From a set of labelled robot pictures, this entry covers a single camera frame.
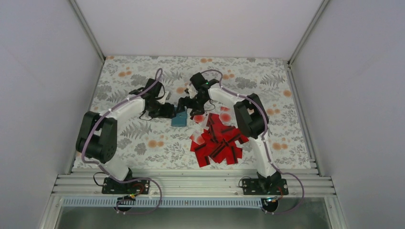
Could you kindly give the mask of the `white card with red circle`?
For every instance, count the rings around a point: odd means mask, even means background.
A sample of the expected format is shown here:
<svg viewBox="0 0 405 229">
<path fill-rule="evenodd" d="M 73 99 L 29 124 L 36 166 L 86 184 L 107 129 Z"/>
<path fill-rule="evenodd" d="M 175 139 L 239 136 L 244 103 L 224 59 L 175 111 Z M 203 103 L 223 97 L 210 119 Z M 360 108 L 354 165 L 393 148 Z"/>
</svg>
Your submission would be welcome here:
<svg viewBox="0 0 405 229">
<path fill-rule="evenodd" d="M 195 115 L 193 121 L 199 125 L 206 125 L 207 123 L 207 114 Z"/>
</svg>

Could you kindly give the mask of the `teal card holder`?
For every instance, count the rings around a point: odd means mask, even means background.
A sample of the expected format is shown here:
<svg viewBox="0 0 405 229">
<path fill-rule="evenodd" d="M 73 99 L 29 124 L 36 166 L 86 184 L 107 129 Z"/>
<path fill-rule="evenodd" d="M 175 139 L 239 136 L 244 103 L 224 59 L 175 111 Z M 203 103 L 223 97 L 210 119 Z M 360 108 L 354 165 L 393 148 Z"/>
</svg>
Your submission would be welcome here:
<svg viewBox="0 0 405 229">
<path fill-rule="evenodd" d="M 171 119 L 172 127 L 186 127 L 187 126 L 187 111 L 182 111 L 176 114 L 175 117 Z"/>
</svg>

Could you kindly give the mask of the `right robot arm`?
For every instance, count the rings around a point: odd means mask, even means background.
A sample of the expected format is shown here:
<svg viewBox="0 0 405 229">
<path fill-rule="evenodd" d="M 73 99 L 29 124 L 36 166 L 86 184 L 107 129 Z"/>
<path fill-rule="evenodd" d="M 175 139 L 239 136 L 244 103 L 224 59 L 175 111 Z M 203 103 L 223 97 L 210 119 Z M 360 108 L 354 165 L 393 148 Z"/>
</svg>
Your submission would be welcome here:
<svg viewBox="0 0 405 229">
<path fill-rule="evenodd" d="M 271 194 L 281 181 L 281 173 L 272 162 L 272 154 L 267 146 L 269 118 L 257 94 L 242 95 L 230 91 L 221 80 L 206 80 L 203 73 L 196 73 L 187 86 L 187 97 L 178 101 L 177 112 L 190 109 L 191 116 L 203 115 L 204 106 L 214 100 L 233 108 L 237 127 L 242 135 L 250 140 L 253 152 L 258 159 L 258 186 L 262 193 Z"/>
</svg>

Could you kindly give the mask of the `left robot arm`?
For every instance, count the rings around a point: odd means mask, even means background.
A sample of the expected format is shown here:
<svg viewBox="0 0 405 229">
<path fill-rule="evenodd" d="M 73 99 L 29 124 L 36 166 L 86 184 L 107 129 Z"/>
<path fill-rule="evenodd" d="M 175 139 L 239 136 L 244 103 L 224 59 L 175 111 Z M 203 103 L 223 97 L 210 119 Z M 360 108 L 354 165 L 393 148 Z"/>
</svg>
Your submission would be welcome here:
<svg viewBox="0 0 405 229">
<path fill-rule="evenodd" d="M 76 141 L 82 162 L 98 166 L 114 180 L 120 193 L 133 187 L 132 172 L 116 155 L 119 128 L 129 119 L 149 112 L 153 117 L 173 118 L 175 108 L 166 102 L 168 94 L 157 79 L 148 79 L 143 88 L 135 89 L 121 102 L 103 112 L 85 113 Z"/>
</svg>

